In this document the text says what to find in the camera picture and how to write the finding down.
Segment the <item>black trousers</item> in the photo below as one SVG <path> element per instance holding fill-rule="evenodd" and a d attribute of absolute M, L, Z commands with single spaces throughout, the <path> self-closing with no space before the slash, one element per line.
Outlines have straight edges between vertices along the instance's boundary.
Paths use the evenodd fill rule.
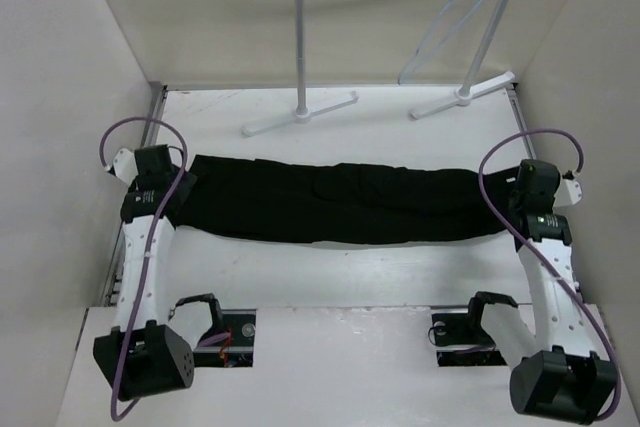
<path fill-rule="evenodd" d="M 290 165 L 197 156 L 177 224 L 262 242 L 390 245 L 463 241 L 503 231 L 514 167 L 412 170 Z"/>

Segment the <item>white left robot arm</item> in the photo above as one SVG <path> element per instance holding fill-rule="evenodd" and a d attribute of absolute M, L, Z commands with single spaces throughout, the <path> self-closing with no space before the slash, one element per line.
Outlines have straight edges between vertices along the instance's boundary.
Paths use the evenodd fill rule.
<path fill-rule="evenodd" d="M 229 338 L 211 294 L 167 296 L 167 265 L 177 215 L 195 176 L 172 162 L 171 147 L 121 150 L 113 174 L 128 191 L 121 207 L 125 257 L 116 316 L 93 356 L 119 402 L 190 387 L 195 351 Z"/>

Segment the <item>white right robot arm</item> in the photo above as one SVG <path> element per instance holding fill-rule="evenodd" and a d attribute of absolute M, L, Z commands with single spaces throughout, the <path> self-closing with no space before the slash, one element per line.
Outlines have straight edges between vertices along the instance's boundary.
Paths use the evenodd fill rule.
<path fill-rule="evenodd" d="M 521 162 L 508 212 L 535 327 L 527 327 L 513 298 L 482 291 L 471 298 L 463 327 L 471 340 L 495 343 L 510 369 L 517 413 L 590 425 L 614 398 L 619 376 L 614 362 L 599 356 L 578 304 L 569 223 L 553 211 L 558 195 L 564 205 L 577 202 L 577 183 L 552 164 Z"/>

